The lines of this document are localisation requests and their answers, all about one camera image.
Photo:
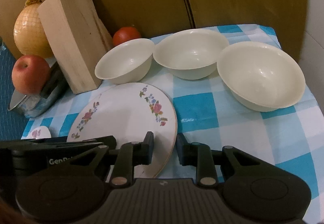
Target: flower pattern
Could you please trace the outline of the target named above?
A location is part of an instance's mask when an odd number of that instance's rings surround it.
[[[33,136],[34,139],[36,139],[37,136],[40,136],[41,135],[41,130],[37,131],[37,130],[34,130],[31,135]]]
[[[146,96],[145,92],[147,91],[147,85],[140,91],[140,97]],[[158,100],[156,100],[151,93],[149,96],[145,97],[146,102],[149,103],[150,109],[152,113],[155,114],[155,120],[156,122],[160,122],[160,126],[166,125],[167,118],[161,117],[163,114],[162,105],[159,103]]]
[[[79,125],[77,126],[77,129],[79,129],[79,132],[83,130],[84,126],[88,123],[89,120],[91,120],[92,115],[98,110],[99,102],[94,102],[93,103],[93,109],[89,109],[88,112],[84,114],[82,117],[82,120],[80,121]],[[79,138],[80,135],[78,133],[73,133],[71,135],[72,138]]]

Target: white bowl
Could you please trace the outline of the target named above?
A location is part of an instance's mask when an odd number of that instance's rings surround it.
[[[259,42],[228,46],[219,55],[217,69],[234,97],[256,111],[292,106],[306,86],[302,70],[287,53]]]
[[[117,85],[141,80],[151,67],[154,46],[139,38],[114,47],[96,65],[96,77]]]
[[[189,29],[174,33],[155,46],[157,63],[182,79],[196,80],[217,69],[219,53],[229,45],[222,34],[208,29]]]

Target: metal screw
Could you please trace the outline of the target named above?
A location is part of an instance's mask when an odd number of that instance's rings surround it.
[[[202,183],[205,186],[212,186],[216,183],[216,180],[212,177],[203,177],[200,179],[200,183]]]
[[[164,180],[164,181],[161,181],[161,182],[160,182],[160,185],[161,185],[161,186],[166,186],[166,185],[167,185],[167,181],[165,181],[165,180]]]
[[[111,180],[111,183],[113,183],[116,186],[120,186],[120,185],[124,185],[127,183],[127,179],[122,177],[122,176],[118,176],[118,177],[114,177]]]

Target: round pad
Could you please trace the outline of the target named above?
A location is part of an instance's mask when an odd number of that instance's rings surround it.
[[[287,176],[232,176],[223,196],[229,206],[254,220],[285,221],[302,217],[310,203],[310,190],[300,178]]]
[[[71,221],[98,207],[104,195],[103,182],[84,167],[77,166],[75,172],[70,169],[65,175],[41,172],[25,179],[16,192],[22,213],[40,222]]]
[[[284,182],[271,178],[254,181],[251,190],[255,196],[268,200],[281,199],[288,193],[288,187]]]

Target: table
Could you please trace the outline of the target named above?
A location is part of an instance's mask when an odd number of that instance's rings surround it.
[[[280,47],[270,27],[255,24],[207,27],[225,35],[230,44],[259,41]],[[152,38],[160,42],[168,35]],[[237,102],[217,72],[201,80],[182,80],[153,61],[141,80],[161,89],[173,102],[178,132],[189,142],[221,150],[232,145],[301,177],[310,187],[312,201],[304,220],[324,219],[324,117],[308,87],[294,106],[260,113]],[[73,95],[70,90],[43,115],[30,119],[23,137],[38,126],[47,126],[53,137],[68,135],[78,113],[100,93],[114,85],[104,81],[94,91]],[[195,168],[182,167],[174,150],[159,178],[195,178]]]

